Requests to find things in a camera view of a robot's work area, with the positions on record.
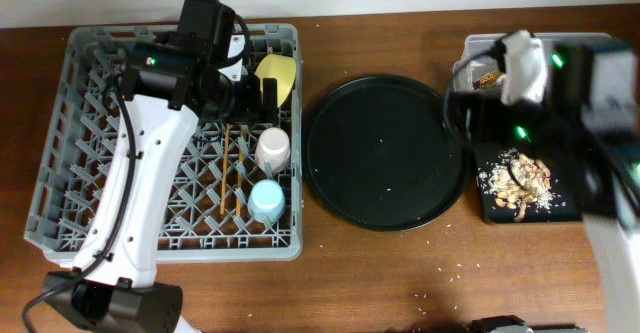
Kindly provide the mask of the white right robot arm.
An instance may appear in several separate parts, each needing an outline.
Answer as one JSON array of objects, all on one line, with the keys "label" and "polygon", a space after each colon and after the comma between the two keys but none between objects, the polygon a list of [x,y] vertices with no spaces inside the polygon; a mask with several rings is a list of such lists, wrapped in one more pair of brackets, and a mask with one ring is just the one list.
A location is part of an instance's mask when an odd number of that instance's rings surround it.
[{"label": "white right robot arm", "polygon": [[639,329],[639,134],[626,107],[592,111],[446,92],[446,128],[465,148],[519,148],[551,158],[584,224],[612,332]]}]

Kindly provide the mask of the gold snack wrapper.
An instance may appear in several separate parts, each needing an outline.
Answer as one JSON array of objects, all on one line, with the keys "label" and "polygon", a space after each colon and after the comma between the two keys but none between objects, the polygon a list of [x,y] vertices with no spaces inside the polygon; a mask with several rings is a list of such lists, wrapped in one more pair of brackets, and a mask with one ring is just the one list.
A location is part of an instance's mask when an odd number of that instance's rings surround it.
[{"label": "gold snack wrapper", "polygon": [[502,82],[503,76],[501,71],[494,70],[475,80],[472,87],[475,91],[494,88]]}]

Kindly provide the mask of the grey dishwasher rack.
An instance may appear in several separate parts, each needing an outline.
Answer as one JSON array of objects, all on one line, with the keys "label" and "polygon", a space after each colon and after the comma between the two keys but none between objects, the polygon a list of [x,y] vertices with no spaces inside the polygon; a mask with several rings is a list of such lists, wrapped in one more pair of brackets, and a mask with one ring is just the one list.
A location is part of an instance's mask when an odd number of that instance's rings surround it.
[{"label": "grey dishwasher rack", "polygon": [[[88,235],[109,172],[119,127],[117,108],[104,105],[101,92],[120,70],[136,42],[164,32],[161,25],[89,26],[69,36],[24,237],[44,256],[69,267]],[[256,221],[246,201],[265,178],[255,150],[260,124],[231,127],[225,216],[220,216],[225,126],[199,126],[180,160],[160,229],[157,259],[162,264],[290,261],[302,250],[302,92],[294,86],[279,110],[279,125],[289,136],[289,166],[275,175],[286,209],[275,224]],[[238,142],[242,191],[236,193]],[[236,195],[242,199],[236,217]]]}]

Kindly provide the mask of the yellow bowl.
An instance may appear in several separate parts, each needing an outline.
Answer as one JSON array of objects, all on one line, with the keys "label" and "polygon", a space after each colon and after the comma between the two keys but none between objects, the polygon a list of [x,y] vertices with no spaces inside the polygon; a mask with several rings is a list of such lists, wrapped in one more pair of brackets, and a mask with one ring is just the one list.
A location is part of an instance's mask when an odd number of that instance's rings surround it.
[{"label": "yellow bowl", "polygon": [[296,61],[292,57],[268,54],[261,60],[255,71],[260,79],[261,92],[266,91],[265,78],[277,82],[277,107],[280,108],[291,93],[297,74]]}]

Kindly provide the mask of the food scraps pile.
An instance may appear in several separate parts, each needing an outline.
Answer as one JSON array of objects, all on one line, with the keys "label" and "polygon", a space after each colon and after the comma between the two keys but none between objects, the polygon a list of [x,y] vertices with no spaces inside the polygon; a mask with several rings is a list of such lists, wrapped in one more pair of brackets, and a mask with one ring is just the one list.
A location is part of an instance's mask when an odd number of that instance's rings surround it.
[{"label": "food scraps pile", "polygon": [[558,197],[551,169],[515,148],[486,159],[477,169],[476,182],[492,223],[533,222],[536,214],[550,214]]}]

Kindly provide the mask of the pink plastic cup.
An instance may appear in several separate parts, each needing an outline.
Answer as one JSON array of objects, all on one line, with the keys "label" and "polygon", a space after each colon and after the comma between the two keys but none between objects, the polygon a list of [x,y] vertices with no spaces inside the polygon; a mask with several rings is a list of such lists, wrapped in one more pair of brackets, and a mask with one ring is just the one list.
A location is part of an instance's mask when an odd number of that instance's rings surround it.
[{"label": "pink plastic cup", "polygon": [[255,150],[256,164],[266,171],[270,167],[273,174],[277,174],[288,167],[291,146],[288,134],[277,127],[264,130],[258,139]]}]

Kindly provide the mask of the round black tray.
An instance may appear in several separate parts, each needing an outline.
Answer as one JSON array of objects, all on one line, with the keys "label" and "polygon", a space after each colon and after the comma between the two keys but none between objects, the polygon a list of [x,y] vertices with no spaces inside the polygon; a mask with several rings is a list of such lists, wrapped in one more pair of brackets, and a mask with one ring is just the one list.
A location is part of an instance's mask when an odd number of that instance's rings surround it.
[{"label": "round black tray", "polygon": [[442,216],[464,193],[471,156],[446,130],[442,96],[395,75],[349,81],[302,128],[304,179],[338,218],[403,231]]}]

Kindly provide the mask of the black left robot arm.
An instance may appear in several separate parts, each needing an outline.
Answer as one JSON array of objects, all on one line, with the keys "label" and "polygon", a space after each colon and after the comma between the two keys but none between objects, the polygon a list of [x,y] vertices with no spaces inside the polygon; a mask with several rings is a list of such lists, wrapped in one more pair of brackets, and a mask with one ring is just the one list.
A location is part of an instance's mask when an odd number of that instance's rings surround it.
[{"label": "black left robot arm", "polygon": [[190,332],[180,287],[156,282],[159,232],[182,156],[207,104],[238,101],[249,34],[168,32],[139,42],[102,95],[120,110],[96,216],[68,272],[47,275],[44,301],[79,329]]}]

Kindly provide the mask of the wooden chopstick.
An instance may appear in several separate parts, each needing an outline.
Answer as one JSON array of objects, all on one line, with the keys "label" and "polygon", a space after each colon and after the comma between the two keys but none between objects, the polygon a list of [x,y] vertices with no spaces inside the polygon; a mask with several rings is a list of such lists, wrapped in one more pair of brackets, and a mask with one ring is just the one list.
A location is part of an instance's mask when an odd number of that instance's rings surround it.
[{"label": "wooden chopstick", "polygon": [[[245,132],[244,132],[244,128],[242,125],[239,126],[239,140],[244,141],[244,136],[245,136]],[[243,175],[242,172],[240,170],[240,166],[242,165],[244,161],[244,152],[243,149],[240,145],[240,142],[238,142],[238,158],[237,158],[237,162],[236,162],[236,176],[237,176],[237,186],[236,186],[236,193],[239,191],[240,193],[243,193],[242,191],[242,181],[243,181]],[[235,205],[235,214],[236,217],[241,217],[242,213],[242,199],[239,195],[236,195],[236,205]]]},{"label": "wooden chopstick", "polygon": [[220,216],[224,218],[225,216],[225,206],[226,206],[226,191],[227,191],[227,171],[228,171],[228,153],[229,153],[229,136],[230,136],[231,125],[226,123],[225,125],[225,135],[224,135],[224,154],[223,154],[223,165],[222,165],[222,179],[221,179],[221,201],[219,212]]}]

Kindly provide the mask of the white round plate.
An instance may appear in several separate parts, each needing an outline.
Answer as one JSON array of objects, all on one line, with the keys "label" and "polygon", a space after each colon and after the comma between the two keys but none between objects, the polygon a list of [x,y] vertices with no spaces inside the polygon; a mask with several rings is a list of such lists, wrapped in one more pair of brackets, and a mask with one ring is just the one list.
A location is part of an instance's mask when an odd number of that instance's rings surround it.
[{"label": "white round plate", "polygon": [[223,74],[233,82],[238,82],[241,80],[243,72],[245,42],[246,40],[243,35],[237,34],[232,36],[228,50],[228,57],[234,58],[236,56],[239,56],[239,60],[233,65],[228,65],[219,69],[219,72],[221,74]]}]

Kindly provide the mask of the black rectangular tray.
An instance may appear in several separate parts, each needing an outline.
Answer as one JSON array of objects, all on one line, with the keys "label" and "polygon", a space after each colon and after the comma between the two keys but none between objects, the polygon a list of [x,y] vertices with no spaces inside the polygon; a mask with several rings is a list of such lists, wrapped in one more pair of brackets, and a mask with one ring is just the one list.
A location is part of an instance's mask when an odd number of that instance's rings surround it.
[{"label": "black rectangular tray", "polygon": [[558,161],[495,145],[474,152],[483,214],[495,224],[578,221]]}]

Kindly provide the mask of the clear plastic waste bin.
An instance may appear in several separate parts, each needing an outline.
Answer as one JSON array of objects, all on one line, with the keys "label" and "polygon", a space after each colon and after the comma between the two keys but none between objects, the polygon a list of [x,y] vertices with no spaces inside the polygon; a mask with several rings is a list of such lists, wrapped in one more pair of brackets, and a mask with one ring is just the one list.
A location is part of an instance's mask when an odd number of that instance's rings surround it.
[{"label": "clear plastic waste bin", "polygon": [[[504,33],[494,34],[474,34],[469,35],[464,42],[464,50],[461,59],[456,62],[453,69],[457,69],[470,57],[488,50],[494,42],[504,36]],[[610,35],[604,32],[551,32],[535,33],[535,36],[542,40],[544,54],[547,60],[550,59],[553,46],[559,41],[575,41],[584,39],[609,38]],[[480,57],[469,63],[465,69],[459,73],[454,82],[455,91],[473,91],[473,84],[485,75],[498,69],[497,63],[490,57]]]}]

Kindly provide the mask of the blue plastic cup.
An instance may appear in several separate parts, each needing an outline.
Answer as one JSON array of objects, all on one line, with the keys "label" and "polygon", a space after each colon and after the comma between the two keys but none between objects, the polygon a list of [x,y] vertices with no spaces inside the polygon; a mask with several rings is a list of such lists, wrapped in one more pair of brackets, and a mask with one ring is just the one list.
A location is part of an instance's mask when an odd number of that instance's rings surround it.
[{"label": "blue plastic cup", "polygon": [[280,185],[264,179],[254,185],[247,202],[251,216],[260,223],[275,224],[284,214],[286,199]]}]

